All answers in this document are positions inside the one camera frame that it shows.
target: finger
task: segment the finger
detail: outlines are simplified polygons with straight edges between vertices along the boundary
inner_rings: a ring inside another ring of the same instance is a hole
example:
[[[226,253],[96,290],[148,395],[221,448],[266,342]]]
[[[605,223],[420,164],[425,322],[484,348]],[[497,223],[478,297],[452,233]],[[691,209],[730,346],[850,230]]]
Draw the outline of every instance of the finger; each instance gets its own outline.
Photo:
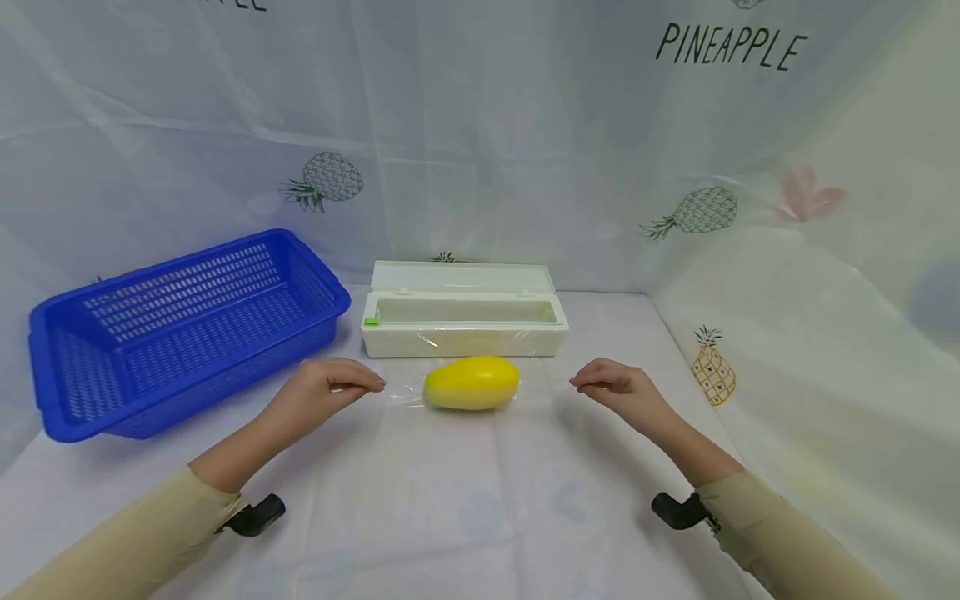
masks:
[[[340,364],[340,365],[345,365],[345,366],[348,366],[348,367],[352,367],[352,368],[354,368],[354,369],[359,369],[360,371],[365,372],[365,373],[368,374],[368,375],[371,375],[371,376],[373,376],[373,377],[376,377],[377,379],[379,379],[380,383],[386,383],[386,381],[384,381],[383,377],[381,377],[377,372],[375,372],[375,371],[372,370],[370,367],[368,367],[367,365],[364,365],[363,363],[361,363],[361,362],[359,362],[359,361],[353,360],[353,359],[351,359],[351,358],[343,358],[343,357],[340,357],[340,356],[337,356],[337,357],[335,357],[335,358],[330,358],[330,359],[327,359],[327,360],[328,360],[329,362],[331,362],[331,363],[335,362],[335,363]]]
[[[587,385],[607,384],[614,392],[627,392],[631,388],[631,372],[622,365],[618,367],[601,367],[596,371],[577,374],[570,379],[572,385],[582,388]]]
[[[340,408],[343,408],[345,406],[350,406],[350,404],[352,404],[353,402],[356,402],[363,396],[366,396],[369,392],[370,390],[368,390],[367,388],[354,385],[348,388],[344,388],[339,392],[334,392],[332,394],[332,397],[334,400],[336,400],[340,404]]]
[[[378,379],[381,383],[384,383],[383,377],[381,377],[381,376],[380,376],[379,374],[377,374],[373,369],[371,369],[371,368],[368,367],[367,365],[364,365],[364,364],[361,363],[360,361],[356,361],[356,360],[353,360],[353,359],[350,359],[350,358],[339,358],[338,360],[342,361],[343,364],[349,365],[350,367],[353,367],[353,368],[355,368],[355,369],[359,369],[360,371],[366,373],[367,375],[370,375],[370,376],[372,376],[372,377],[375,377],[375,378]]]
[[[357,365],[343,363],[328,365],[326,382],[330,387],[337,385],[361,386],[371,392],[382,392],[384,388],[383,379],[370,369],[362,368],[359,363]]]
[[[630,368],[630,367],[628,367],[627,365],[623,365],[623,364],[618,363],[618,362],[616,362],[615,360],[611,360],[611,359],[609,359],[609,358],[594,358],[593,360],[591,360],[590,362],[588,362],[582,369],[580,369],[579,371],[577,371],[577,375],[580,375],[581,373],[588,373],[588,372],[599,371],[599,370],[603,369],[604,367],[607,367],[607,368],[609,368],[609,367],[621,367],[621,368],[626,368],[626,369],[629,369],[629,368]]]
[[[584,396],[603,404],[607,408],[613,408],[614,404],[620,399],[618,394],[596,385],[587,385],[579,388],[579,390]]]
[[[324,372],[326,372],[327,370],[329,370],[334,366],[347,368],[347,369],[354,369],[354,370],[358,370],[359,372],[362,372],[365,376],[375,378],[381,384],[386,383],[383,377],[378,375],[376,372],[372,371],[363,363],[349,359],[349,358],[343,358],[341,356],[334,356],[332,358],[325,358],[323,360],[304,360],[301,362],[301,364],[304,364],[304,363],[311,364],[316,369],[323,369]]]

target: fabric backdrop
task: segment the fabric backdrop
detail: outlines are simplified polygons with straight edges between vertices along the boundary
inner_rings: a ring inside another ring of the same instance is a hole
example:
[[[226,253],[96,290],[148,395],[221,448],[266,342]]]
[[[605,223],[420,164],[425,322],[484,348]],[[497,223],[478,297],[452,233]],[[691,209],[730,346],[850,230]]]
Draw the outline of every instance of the fabric backdrop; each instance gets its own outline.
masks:
[[[948,597],[958,21],[947,0],[0,0],[0,467],[38,431],[32,306],[284,227],[350,282],[440,258],[650,293],[695,370],[724,369],[703,385],[751,466],[905,595]]]

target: forearm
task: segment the forearm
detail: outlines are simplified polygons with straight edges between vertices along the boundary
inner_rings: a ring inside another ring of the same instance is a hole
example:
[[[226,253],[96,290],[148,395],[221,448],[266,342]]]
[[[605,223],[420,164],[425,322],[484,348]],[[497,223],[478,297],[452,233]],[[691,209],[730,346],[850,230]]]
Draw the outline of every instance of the forearm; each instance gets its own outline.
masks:
[[[648,436],[694,488],[743,470],[739,461],[679,416],[663,420]]]
[[[887,589],[839,541],[749,471],[698,488],[720,547],[773,595],[886,600]]]
[[[6,600],[146,598],[202,557],[246,503],[183,467],[101,523]]]
[[[195,458],[190,468],[216,490],[239,493],[251,477],[295,441],[258,417]]]
[[[697,489],[721,549],[775,598],[896,597],[812,518],[680,417],[650,438]]]

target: human arm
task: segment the human arm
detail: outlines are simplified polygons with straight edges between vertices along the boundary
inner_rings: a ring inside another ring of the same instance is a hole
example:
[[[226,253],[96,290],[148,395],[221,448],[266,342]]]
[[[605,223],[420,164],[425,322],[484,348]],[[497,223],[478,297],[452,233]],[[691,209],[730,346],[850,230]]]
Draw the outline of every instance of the human arm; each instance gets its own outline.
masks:
[[[146,598],[206,554],[271,459],[383,380],[355,361],[304,361],[250,423],[58,554],[7,600]]]
[[[570,383],[673,460],[719,525],[721,549],[775,598],[896,598],[812,518],[681,418],[643,370],[600,358]]]

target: black handle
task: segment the black handle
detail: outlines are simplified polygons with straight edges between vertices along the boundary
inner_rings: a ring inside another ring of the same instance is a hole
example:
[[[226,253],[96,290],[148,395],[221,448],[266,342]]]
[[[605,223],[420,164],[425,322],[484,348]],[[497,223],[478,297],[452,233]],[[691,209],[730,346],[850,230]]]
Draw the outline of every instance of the black handle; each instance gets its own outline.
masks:
[[[704,503],[700,501],[700,494],[696,492],[683,504],[674,500],[667,492],[658,493],[650,508],[673,529],[689,529],[704,519],[709,520],[711,528],[716,524]]]
[[[220,528],[229,527],[238,536],[256,538],[287,512],[283,500],[271,493],[256,506],[248,506]]]

